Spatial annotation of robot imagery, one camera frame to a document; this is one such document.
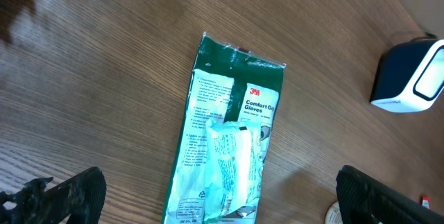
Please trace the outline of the green 3M gloves package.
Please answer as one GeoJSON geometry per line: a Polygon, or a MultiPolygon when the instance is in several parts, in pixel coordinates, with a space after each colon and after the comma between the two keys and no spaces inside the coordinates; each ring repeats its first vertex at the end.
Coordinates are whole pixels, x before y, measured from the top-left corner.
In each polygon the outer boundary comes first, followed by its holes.
{"type": "Polygon", "coordinates": [[[163,223],[254,223],[285,66],[202,36],[163,223]]]}

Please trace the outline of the red white snack packet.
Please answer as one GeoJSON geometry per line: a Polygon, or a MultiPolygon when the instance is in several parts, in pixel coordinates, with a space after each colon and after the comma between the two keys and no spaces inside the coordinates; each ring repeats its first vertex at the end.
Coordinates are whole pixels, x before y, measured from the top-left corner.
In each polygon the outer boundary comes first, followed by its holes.
{"type": "Polygon", "coordinates": [[[427,196],[423,196],[421,198],[421,205],[427,209],[430,209],[430,198],[427,196]]]}

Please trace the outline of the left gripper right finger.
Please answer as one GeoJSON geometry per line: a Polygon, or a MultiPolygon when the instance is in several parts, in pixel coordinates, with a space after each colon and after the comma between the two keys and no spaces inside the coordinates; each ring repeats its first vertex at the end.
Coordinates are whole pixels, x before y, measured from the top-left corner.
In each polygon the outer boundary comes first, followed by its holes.
{"type": "Polygon", "coordinates": [[[343,224],[443,224],[443,216],[345,165],[336,177],[343,224]]]}

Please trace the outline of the green white tape roll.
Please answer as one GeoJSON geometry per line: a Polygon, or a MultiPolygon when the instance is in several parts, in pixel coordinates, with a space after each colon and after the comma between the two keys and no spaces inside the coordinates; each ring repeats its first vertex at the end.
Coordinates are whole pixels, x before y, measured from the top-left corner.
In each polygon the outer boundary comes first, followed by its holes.
{"type": "Polygon", "coordinates": [[[324,224],[343,224],[338,201],[329,207],[325,215],[324,224]]]}

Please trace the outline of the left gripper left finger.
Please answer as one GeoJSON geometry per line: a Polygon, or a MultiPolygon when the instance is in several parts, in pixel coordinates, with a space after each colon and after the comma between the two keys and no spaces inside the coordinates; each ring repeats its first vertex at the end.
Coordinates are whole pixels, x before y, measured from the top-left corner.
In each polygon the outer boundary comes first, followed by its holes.
{"type": "Polygon", "coordinates": [[[21,191],[1,192],[2,223],[97,224],[105,203],[103,172],[93,166],[46,190],[53,178],[36,178],[21,191]]]}

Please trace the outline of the light green wipes packet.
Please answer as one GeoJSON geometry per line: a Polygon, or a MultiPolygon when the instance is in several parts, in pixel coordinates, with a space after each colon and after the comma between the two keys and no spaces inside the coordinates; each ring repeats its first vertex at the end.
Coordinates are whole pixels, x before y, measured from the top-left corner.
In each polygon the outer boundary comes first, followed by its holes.
{"type": "Polygon", "coordinates": [[[247,218],[257,210],[261,194],[263,152],[256,121],[206,124],[204,223],[247,218]]]}

